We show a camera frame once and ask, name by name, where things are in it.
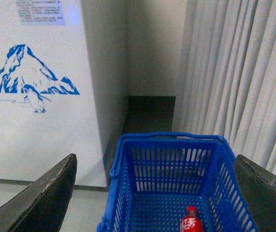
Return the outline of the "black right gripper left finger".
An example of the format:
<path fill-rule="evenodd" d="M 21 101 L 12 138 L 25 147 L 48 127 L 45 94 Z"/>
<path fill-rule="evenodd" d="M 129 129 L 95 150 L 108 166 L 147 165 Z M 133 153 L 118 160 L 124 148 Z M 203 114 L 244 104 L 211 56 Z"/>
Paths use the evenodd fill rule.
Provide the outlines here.
<path fill-rule="evenodd" d="M 0 232 L 58 232 L 72 197 L 77 157 L 69 154 L 0 207 Z"/>

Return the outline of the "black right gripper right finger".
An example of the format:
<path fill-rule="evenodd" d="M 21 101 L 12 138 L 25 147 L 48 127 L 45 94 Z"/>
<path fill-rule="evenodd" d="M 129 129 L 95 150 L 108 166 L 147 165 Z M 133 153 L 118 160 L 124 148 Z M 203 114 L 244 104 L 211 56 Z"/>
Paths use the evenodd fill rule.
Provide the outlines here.
<path fill-rule="evenodd" d="M 234 162 L 243 198 L 260 232 L 276 232 L 276 175 L 243 155 Z"/>

